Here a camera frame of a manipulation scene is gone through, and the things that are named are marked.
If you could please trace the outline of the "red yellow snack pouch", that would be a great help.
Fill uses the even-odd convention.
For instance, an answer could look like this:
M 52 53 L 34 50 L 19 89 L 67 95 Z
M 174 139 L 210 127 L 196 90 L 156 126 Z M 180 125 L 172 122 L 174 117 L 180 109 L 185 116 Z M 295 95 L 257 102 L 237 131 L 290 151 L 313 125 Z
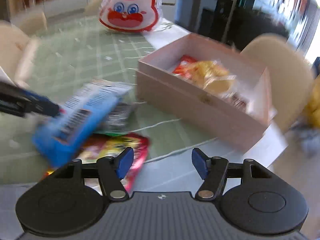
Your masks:
M 127 192 L 130 192 L 137 174 L 140 172 L 144 161 L 148 156 L 149 139 L 137 133 L 129 133 L 117 137 L 103 134 L 94 134 L 80 147 L 74 155 L 82 160 L 84 164 L 94 163 L 102 157 L 117 157 L 125 148 L 134 150 L 132 166 L 124 179 L 121 180 Z

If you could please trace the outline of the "blue snack bag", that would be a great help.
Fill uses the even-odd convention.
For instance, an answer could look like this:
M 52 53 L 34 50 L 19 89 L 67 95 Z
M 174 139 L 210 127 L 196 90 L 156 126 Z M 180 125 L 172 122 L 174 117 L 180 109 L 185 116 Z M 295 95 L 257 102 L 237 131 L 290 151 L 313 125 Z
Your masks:
M 84 84 L 62 105 L 62 113 L 36 129 L 33 145 L 51 167 L 65 165 L 132 88 L 130 83 L 107 80 Z

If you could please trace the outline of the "yellow cake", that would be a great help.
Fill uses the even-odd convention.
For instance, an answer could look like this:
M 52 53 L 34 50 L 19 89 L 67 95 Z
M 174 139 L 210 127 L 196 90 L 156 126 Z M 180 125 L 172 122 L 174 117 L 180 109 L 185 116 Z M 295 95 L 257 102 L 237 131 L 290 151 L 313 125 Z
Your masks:
M 227 93 L 236 83 L 236 76 L 217 61 L 191 63 L 187 66 L 187 74 L 193 84 L 210 94 Z

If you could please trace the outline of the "red spicy snack packet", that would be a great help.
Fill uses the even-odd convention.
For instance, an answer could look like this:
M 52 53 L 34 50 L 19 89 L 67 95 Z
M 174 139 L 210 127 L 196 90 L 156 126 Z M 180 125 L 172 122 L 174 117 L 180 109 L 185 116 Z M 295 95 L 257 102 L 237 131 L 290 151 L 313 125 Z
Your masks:
M 180 58 L 179 64 L 177 65 L 177 67 L 172 71 L 172 73 L 176 76 L 179 77 L 183 77 L 185 79 L 190 79 L 191 78 L 191 74 L 189 71 L 189 66 L 192 63 L 197 62 L 197 59 L 188 56 L 188 55 L 183 55 Z

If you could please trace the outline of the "small green white candy packet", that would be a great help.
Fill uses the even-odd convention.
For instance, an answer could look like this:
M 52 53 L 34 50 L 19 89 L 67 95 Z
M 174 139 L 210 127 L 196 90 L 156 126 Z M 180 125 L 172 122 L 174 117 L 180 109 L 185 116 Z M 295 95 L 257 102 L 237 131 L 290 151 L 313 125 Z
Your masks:
M 104 117 L 95 130 L 95 134 L 103 134 L 111 137 L 125 135 L 131 114 L 136 105 L 133 103 L 119 103 L 115 109 Z

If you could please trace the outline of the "green grid tablecloth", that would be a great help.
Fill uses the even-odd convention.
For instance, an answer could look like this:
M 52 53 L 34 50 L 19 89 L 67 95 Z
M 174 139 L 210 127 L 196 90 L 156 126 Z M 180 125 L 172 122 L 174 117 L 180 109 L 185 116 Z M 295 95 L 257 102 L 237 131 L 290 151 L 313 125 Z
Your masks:
M 27 84 L 70 111 L 71 124 L 84 120 L 80 107 L 135 102 L 128 131 L 151 140 L 148 162 L 210 148 L 216 138 L 136 98 L 138 60 L 186 34 L 168 21 L 146 34 L 109 31 L 95 16 L 57 23 L 35 33 L 40 45 Z

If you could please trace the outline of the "dark brown snack packet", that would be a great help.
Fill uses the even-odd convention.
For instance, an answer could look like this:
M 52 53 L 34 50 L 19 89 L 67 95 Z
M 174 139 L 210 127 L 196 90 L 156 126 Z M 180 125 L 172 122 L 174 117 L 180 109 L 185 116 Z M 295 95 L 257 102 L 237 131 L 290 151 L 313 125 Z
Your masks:
M 249 100 L 240 96 L 238 93 L 232 93 L 225 97 L 225 101 L 237 109 L 247 112 Z

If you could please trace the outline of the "pink cardboard box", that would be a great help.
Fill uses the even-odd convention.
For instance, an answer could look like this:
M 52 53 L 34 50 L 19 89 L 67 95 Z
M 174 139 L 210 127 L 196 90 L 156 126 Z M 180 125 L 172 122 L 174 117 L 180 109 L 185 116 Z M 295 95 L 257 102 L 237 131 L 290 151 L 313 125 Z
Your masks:
M 198 61 L 216 61 L 229 70 L 234 81 L 231 92 L 248 101 L 247 109 L 231 104 L 225 95 L 174 75 L 172 71 L 184 55 Z M 136 84 L 138 98 L 199 126 L 242 152 L 264 136 L 272 120 L 267 67 L 197 34 L 188 34 L 140 59 Z

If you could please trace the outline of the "beige chair far left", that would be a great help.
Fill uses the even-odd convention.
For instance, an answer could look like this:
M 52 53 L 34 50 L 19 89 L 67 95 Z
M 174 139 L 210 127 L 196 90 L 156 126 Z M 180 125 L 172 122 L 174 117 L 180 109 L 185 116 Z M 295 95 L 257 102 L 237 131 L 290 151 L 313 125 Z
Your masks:
M 18 22 L 17 27 L 30 36 L 38 31 L 47 30 L 47 19 L 43 11 L 31 12 Z

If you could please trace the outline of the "yellow plush toy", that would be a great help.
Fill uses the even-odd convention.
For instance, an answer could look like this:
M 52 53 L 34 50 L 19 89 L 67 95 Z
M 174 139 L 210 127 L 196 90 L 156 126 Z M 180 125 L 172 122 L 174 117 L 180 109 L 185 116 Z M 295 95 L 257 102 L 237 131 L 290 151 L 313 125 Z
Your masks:
M 310 126 L 320 127 L 320 76 L 313 83 L 312 93 L 303 113 Z

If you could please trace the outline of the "beige chair behind box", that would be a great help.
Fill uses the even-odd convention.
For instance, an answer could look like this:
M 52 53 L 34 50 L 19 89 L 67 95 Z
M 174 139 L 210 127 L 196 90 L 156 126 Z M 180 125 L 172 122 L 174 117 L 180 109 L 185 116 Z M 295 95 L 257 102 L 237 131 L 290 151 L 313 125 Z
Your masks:
M 313 87 L 310 65 L 284 37 L 276 34 L 258 36 L 241 53 L 268 68 L 272 103 L 277 110 L 273 121 L 286 133 L 310 98 Z

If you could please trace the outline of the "rabbit face snack bag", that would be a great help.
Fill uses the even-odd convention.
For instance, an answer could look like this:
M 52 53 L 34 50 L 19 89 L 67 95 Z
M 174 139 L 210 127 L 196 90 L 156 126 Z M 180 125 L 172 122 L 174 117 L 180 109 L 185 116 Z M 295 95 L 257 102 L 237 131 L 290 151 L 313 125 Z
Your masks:
M 162 0 L 103 0 L 99 21 L 114 31 L 150 32 L 162 21 L 161 6 Z

